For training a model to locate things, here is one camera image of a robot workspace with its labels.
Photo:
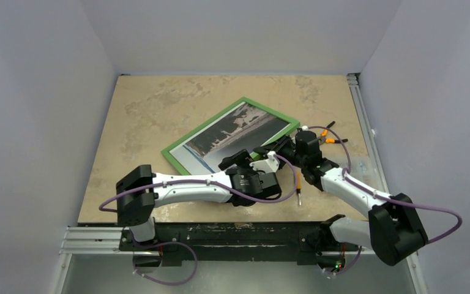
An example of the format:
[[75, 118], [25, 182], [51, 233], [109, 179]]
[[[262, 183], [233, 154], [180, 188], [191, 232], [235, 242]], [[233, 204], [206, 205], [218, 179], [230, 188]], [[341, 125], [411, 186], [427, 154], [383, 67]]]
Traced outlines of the yellow handled screwdriver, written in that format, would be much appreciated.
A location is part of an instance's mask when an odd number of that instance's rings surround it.
[[298, 206], [302, 206], [302, 198], [301, 198], [301, 172], [297, 171], [296, 172], [296, 178], [297, 178], [297, 184], [296, 184], [296, 195], [297, 195], [297, 204]]

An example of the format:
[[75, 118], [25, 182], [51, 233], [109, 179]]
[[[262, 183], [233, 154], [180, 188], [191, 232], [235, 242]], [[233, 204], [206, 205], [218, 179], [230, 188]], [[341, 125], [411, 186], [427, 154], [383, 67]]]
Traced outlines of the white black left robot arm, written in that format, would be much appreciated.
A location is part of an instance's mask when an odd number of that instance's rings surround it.
[[251, 206], [275, 201], [282, 193], [276, 171], [280, 161], [275, 152], [254, 161], [246, 150], [221, 161], [220, 172], [176, 176], [154, 173], [150, 165], [134, 168], [116, 183], [117, 222], [133, 230], [134, 242], [144, 251], [158, 242], [154, 208], [182, 202], [230, 203]]

